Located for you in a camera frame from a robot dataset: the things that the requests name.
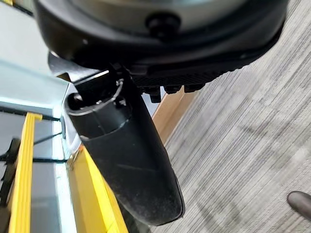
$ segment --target gray shoe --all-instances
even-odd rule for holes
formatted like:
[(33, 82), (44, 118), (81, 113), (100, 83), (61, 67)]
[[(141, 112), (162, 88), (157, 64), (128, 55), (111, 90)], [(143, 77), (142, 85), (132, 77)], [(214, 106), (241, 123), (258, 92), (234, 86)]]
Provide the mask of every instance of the gray shoe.
[(287, 202), (293, 210), (311, 221), (311, 196), (309, 194), (300, 191), (290, 192)]

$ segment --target gray carpet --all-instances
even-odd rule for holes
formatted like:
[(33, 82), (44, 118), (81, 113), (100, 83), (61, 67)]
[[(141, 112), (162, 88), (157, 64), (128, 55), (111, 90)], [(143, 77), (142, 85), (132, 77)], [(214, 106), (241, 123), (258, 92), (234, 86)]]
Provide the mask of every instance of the gray carpet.
[(207, 84), (166, 145), (186, 214), (154, 233), (306, 233), (311, 193), (311, 0), (293, 0), (264, 57)]

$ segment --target wooden trim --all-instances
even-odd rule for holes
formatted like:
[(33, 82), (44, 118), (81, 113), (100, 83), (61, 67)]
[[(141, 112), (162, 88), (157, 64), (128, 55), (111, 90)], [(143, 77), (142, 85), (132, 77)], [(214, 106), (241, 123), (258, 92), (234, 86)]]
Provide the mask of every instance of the wooden trim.
[(197, 92), (185, 93), (184, 90), (180, 90), (172, 95), (165, 94), (153, 115), (155, 127), (164, 144), (187, 111), (196, 94)]

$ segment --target yellow railing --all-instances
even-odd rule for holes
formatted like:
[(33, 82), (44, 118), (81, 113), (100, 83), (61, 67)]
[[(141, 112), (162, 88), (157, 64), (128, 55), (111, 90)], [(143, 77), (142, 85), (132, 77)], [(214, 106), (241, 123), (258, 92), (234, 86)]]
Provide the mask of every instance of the yellow railing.
[(11, 199), (9, 233), (30, 233), (31, 181), (34, 153), (35, 121), (42, 115), (28, 113), (23, 126), (17, 157), (17, 169)]
[(77, 233), (128, 233), (117, 200), (82, 147), (69, 161), (69, 185)]
[[(26, 115), (8, 203), (8, 233), (30, 233), (35, 121), (41, 119), (42, 115)], [(78, 233), (128, 233), (113, 192), (84, 147), (68, 161), (68, 175)]]

